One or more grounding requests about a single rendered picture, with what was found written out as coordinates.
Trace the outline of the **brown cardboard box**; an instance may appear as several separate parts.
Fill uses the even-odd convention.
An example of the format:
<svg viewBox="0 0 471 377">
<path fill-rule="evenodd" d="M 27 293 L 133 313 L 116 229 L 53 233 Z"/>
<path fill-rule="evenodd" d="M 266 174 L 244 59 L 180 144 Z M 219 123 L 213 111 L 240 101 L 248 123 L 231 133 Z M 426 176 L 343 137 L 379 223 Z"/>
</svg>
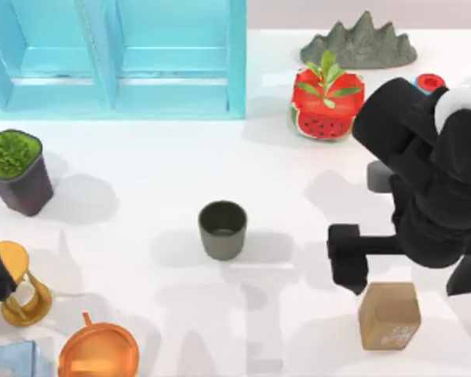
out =
<svg viewBox="0 0 471 377">
<path fill-rule="evenodd" d="M 409 282 L 369 284 L 358 310 L 358 321 L 365 350 L 403 350 L 422 321 L 414 285 Z"/>
</svg>

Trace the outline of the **dark grey cup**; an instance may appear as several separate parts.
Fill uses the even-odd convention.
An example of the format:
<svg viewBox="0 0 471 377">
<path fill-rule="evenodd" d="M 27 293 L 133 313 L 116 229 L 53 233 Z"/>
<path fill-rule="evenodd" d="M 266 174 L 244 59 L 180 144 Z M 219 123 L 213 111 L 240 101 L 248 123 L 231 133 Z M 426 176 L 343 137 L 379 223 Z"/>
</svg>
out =
<svg viewBox="0 0 471 377">
<path fill-rule="evenodd" d="M 232 201 L 214 201 L 199 212 L 198 227 L 206 254 L 218 261 L 229 261 L 243 250 L 246 211 Z"/>
</svg>

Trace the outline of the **watermelon plant pot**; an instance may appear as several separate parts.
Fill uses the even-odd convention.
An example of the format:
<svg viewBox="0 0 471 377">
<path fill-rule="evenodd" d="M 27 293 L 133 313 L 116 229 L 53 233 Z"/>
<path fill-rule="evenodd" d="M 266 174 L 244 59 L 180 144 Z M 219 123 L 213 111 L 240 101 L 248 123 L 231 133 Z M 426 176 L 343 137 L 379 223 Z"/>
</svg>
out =
<svg viewBox="0 0 471 377">
<path fill-rule="evenodd" d="M 295 76 L 290 121 L 303 137 L 336 141 L 351 133 L 365 98 L 362 79 L 342 69 L 336 56 L 325 51 Z"/>
</svg>

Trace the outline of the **grey mountain ornament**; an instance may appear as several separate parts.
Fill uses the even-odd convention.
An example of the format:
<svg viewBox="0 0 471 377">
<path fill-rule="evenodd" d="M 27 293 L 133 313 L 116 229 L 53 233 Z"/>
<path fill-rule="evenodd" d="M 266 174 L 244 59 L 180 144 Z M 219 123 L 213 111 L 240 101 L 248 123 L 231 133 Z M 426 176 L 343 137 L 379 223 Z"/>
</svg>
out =
<svg viewBox="0 0 471 377">
<path fill-rule="evenodd" d="M 375 27 L 368 11 L 351 28 L 338 21 L 326 35 L 315 35 L 301 48 L 299 57 L 304 63 L 319 64 L 325 51 L 335 55 L 340 67 L 348 70 L 398 68 L 418 59 L 407 34 L 398 35 L 391 21 Z"/>
</svg>

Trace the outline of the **orange round pan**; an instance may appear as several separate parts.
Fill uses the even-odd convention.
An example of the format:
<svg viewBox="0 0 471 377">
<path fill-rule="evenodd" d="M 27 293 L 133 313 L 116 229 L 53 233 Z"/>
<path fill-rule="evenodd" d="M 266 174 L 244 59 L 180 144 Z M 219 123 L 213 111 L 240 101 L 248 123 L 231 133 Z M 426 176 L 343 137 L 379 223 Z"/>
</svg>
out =
<svg viewBox="0 0 471 377">
<path fill-rule="evenodd" d="M 82 314 L 85 326 L 60 351 L 58 377 L 138 377 L 139 348 L 123 327 L 94 323 Z"/>
</svg>

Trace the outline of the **light blue rack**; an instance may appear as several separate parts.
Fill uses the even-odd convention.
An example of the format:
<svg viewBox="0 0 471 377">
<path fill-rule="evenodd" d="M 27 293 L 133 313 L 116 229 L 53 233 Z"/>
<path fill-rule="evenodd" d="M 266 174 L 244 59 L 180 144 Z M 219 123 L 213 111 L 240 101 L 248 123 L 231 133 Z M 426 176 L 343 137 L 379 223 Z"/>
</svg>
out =
<svg viewBox="0 0 471 377">
<path fill-rule="evenodd" d="M 0 0 L 0 119 L 241 119 L 247 0 Z"/>
</svg>

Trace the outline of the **golden hourglass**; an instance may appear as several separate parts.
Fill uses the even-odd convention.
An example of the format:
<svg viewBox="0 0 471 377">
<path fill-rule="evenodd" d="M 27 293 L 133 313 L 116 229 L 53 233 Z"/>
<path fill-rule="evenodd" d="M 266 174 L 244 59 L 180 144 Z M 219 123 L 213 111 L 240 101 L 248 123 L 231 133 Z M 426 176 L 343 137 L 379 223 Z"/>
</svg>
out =
<svg viewBox="0 0 471 377">
<path fill-rule="evenodd" d="M 0 259 L 20 293 L 9 294 L 1 304 L 4 320 L 15 327 L 27 327 L 42 320 L 52 305 L 49 288 L 30 271 L 27 250 L 13 241 L 0 241 Z"/>
</svg>

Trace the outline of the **dark pot with green plant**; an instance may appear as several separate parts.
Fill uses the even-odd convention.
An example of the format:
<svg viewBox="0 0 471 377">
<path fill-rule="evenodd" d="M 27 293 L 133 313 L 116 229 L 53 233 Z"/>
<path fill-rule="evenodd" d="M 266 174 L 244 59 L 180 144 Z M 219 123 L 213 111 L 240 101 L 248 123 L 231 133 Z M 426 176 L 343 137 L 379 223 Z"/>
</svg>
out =
<svg viewBox="0 0 471 377">
<path fill-rule="evenodd" d="M 53 198 L 42 142 L 22 130 L 0 131 L 0 197 L 9 209 L 28 217 Z"/>
</svg>

